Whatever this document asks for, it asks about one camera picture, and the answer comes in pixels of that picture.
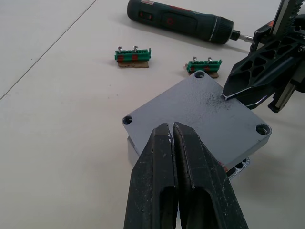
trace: metal block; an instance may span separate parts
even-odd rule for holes
[[[236,99],[225,101],[222,87],[197,71],[123,118],[140,155],[152,130],[174,122],[195,129],[214,157],[231,169],[265,145],[271,128]]]

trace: white table surface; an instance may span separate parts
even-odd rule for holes
[[[28,2],[36,6],[43,0]],[[31,24],[27,30],[33,36],[22,42],[23,36],[11,38],[11,27],[20,33],[23,25],[9,20],[8,33],[0,35],[1,48],[6,48],[0,53],[5,61],[0,78],[7,82],[0,93],[13,86],[0,100],[0,228],[122,229],[132,170],[122,118],[184,79],[183,65],[193,56],[222,59],[217,81],[224,85],[249,44],[229,41],[216,46],[137,24],[126,15],[127,0],[97,0],[87,11],[92,0],[69,1],[65,10],[61,2],[44,9],[49,15],[61,12],[56,30]],[[235,29],[248,35],[271,21],[279,4],[161,2],[229,18]],[[2,4],[0,18],[7,10]],[[31,21],[27,11],[25,7],[18,20]],[[65,26],[58,27],[61,24],[73,26],[47,51],[65,32]],[[39,36],[40,41],[29,46]],[[20,50],[15,48],[18,42]],[[150,68],[119,69],[114,61],[119,45],[152,48]],[[255,113],[273,134],[232,181],[249,228],[304,228],[304,95],[295,93],[279,114],[267,103]]]

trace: cordless screwdriver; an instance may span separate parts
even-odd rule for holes
[[[229,39],[252,42],[253,37],[234,30],[234,23],[223,17],[169,6],[150,0],[130,0],[127,6],[130,19],[143,24],[177,31],[204,41],[225,44]]]

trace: gray metal plate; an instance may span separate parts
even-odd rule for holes
[[[195,129],[202,142],[228,169],[268,142],[271,128],[236,99],[225,101],[222,87],[209,75],[191,75],[130,113],[124,124],[140,154],[154,128],[180,122]],[[266,130],[257,132],[257,127]]]

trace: black plastic jaw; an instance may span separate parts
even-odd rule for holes
[[[132,170],[124,229],[247,229],[228,176],[194,129],[153,130]]]

